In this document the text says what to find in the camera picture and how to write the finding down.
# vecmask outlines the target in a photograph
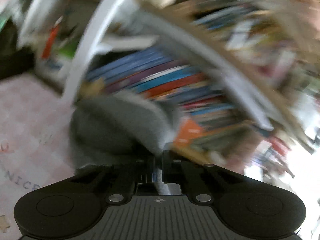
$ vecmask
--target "ribbed black surface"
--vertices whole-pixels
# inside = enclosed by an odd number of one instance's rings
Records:
[[[97,225],[70,240],[245,240],[225,227],[210,207],[192,204],[186,196],[134,196],[109,207]],[[291,236],[286,240],[299,240]]]

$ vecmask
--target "metal screw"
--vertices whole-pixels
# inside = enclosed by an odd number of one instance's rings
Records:
[[[120,195],[120,194],[113,194],[113,195],[110,195],[108,199],[111,202],[120,202],[120,201],[123,200],[123,198],[124,197],[122,195]]]
[[[209,196],[207,194],[200,194],[200,195],[196,196],[196,199],[199,202],[208,202],[211,200],[211,196]]]

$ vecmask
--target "pink rug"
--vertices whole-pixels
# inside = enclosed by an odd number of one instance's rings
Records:
[[[73,176],[68,126],[73,109],[30,74],[0,82],[0,239],[21,236],[20,197]]]

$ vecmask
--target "blue book spine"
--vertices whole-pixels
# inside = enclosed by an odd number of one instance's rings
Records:
[[[152,48],[144,49],[142,51],[138,51],[136,53],[133,53],[133,54],[127,55],[125,57],[122,57],[120,59],[117,59],[107,65],[100,67],[100,68],[89,71],[86,75],[86,79],[88,81],[92,81],[94,79],[97,79],[98,76],[102,75],[103,73],[107,72],[108,70],[114,69],[120,65],[127,63],[127,62],[131,62],[131,61],[135,60],[136,58],[146,57],[150,54],[158,54],[158,56],[162,55],[161,52],[159,50],[157,50],[156,48],[152,47]]]
[[[154,61],[151,61],[151,62],[148,62],[148,63],[145,63],[143,65],[140,65],[139,67],[136,67],[136,68],[132,68],[132,69],[129,69],[125,72],[122,72],[118,75],[115,75],[111,78],[107,78],[104,80],[105,84],[106,85],[110,85],[120,79],[123,79],[123,78],[126,78],[126,77],[129,77],[137,72],[141,72],[143,70],[147,70],[149,68],[152,68],[152,67],[155,67],[155,66],[158,66],[160,64],[163,64],[163,63],[167,63],[167,62],[170,62],[172,61],[172,58],[170,57],[163,57],[163,58],[160,58],[160,59],[157,59],[157,60],[154,60]]]
[[[103,77],[105,80],[109,79],[109,78],[112,78],[116,75],[119,75],[123,72],[126,72],[130,69],[134,69],[134,68],[137,68],[138,66],[141,66],[143,64],[147,64],[149,62],[152,62],[152,61],[155,61],[155,60],[159,60],[159,59],[162,59],[164,57],[162,57],[161,55],[158,55],[157,53],[155,54],[152,54],[152,55],[149,55],[148,57],[140,57],[139,59],[136,59],[134,61],[131,61],[131,62],[127,62],[121,66],[118,66],[114,69],[111,69],[105,73],[103,73],[102,75],[99,76],[100,77]]]
[[[177,88],[176,90],[174,90],[174,92],[172,92],[171,94],[160,97],[160,98],[155,98],[154,100],[156,100],[156,101],[170,100],[170,98],[174,97],[175,95],[178,95],[181,92],[190,91],[190,90],[192,90],[192,88],[190,86],[180,87],[180,88]]]
[[[192,89],[190,91],[182,92],[178,95],[169,98],[169,101],[175,104],[181,104],[184,101],[189,101],[199,97],[207,96],[211,94],[212,91],[209,86]]]
[[[144,82],[140,85],[135,86],[132,90],[136,93],[141,93],[145,90],[151,89],[153,87],[160,86],[162,84],[175,81],[181,78],[185,78],[191,75],[198,73],[195,68],[185,68],[181,70],[177,70],[175,72],[169,73],[167,75],[152,79],[150,81]]]
[[[196,98],[196,99],[192,99],[192,100],[189,100],[189,101],[185,101],[183,102],[184,104],[190,104],[190,103],[194,103],[196,101],[200,101],[200,100],[204,100],[204,99],[209,99],[209,98],[214,98],[214,97],[218,97],[218,96],[222,96],[223,93],[222,92],[214,92],[210,95],[207,95],[207,96],[203,96],[203,97],[199,97],[199,98]]]
[[[213,30],[216,30],[218,28],[222,28],[224,25],[226,25],[227,23],[224,23],[224,24],[217,24],[217,25],[212,25],[210,26],[209,28],[207,28],[207,30],[209,31],[213,31]]]
[[[229,14],[235,13],[235,12],[237,12],[239,10],[241,10],[240,6],[233,6],[233,7],[229,7],[229,8],[226,8],[226,9],[222,9],[220,11],[208,14],[208,15],[206,15],[206,16],[198,19],[198,20],[195,20],[195,21],[192,22],[192,24],[194,24],[194,25],[205,24],[205,23],[220,19],[222,17],[225,17],[225,16],[227,16]]]
[[[190,113],[191,115],[198,115],[198,114],[207,114],[207,113],[212,113],[212,112],[216,112],[216,111],[221,111],[221,110],[227,110],[227,109],[234,109],[235,106],[231,105],[231,104],[215,104],[211,107],[208,107],[206,109],[203,110],[199,110],[196,112],[192,112]]]

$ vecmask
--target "purple book spine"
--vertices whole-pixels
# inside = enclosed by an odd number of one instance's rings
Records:
[[[148,77],[148,76],[151,76],[153,74],[156,74],[156,73],[159,73],[159,72],[162,72],[162,71],[165,71],[165,70],[168,70],[168,69],[171,69],[171,68],[174,68],[174,67],[177,67],[177,66],[181,66],[181,65],[184,65],[186,62],[184,62],[183,60],[173,60],[173,61],[170,61],[168,63],[164,63],[164,64],[161,64],[161,65],[158,65],[158,66],[155,66],[153,68],[150,68],[150,69],[147,69],[145,71],[142,71],[142,72],[139,72],[139,73],[136,73],[132,76],[129,76],[125,79],[122,79],[118,82],[115,82],[109,86],[107,86],[105,88],[105,92],[106,93],[114,93],[118,90],[121,90],[122,88],[125,88],[126,86],[130,86],[136,82],[139,82],[140,80]]]

